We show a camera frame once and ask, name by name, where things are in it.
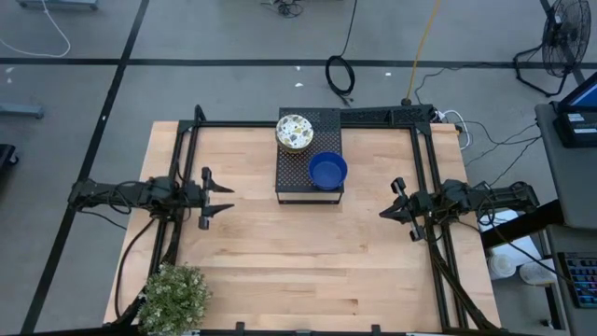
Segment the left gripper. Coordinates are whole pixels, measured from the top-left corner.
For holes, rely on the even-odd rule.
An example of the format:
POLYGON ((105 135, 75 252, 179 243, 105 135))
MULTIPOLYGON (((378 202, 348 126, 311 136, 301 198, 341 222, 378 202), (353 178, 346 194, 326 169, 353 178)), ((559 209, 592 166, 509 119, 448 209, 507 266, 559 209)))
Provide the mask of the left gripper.
POLYGON ((222 193, 234 193, 233 189, 222 187, 218 185, 212 177, 212 171, 208 167, 201 168, 201 184, 195 180, 189 179, 184 183, 183 195, 185 196, 186 205, 190 208, 200 208, 204 210, 207 208, 207 216, 214 217, 221 211, 227 210, 234 206, 233 203, 224 204, 210 204, 210 191, 222 193))

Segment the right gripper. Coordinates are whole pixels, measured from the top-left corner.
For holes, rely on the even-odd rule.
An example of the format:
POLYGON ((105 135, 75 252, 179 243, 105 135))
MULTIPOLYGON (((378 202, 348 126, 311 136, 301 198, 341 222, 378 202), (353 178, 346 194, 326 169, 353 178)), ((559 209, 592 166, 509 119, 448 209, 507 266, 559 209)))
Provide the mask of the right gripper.
POLYGON ((379 216, 386 219, 392 219, 401 224, 410 224, 410 239, 412 242, 429 239, 425 233, 425 224, 419 225, 417 217, 432 218, 433 202, 427 191, 416 191, 408 196, 405 192, 406 183, 402 177, 397 177, 391 183, 391 189, 398 197, 394 199, 393 204, 382 210, 379 216))

